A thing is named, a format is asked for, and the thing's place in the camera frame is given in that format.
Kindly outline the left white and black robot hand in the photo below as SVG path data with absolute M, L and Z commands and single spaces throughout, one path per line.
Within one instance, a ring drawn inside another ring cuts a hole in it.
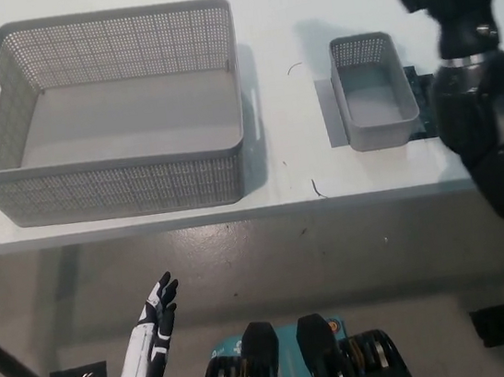
M 134 326 L 121 377 L 163 377 L 175 324 L 178 280 L 166 272 L 150 291 Z

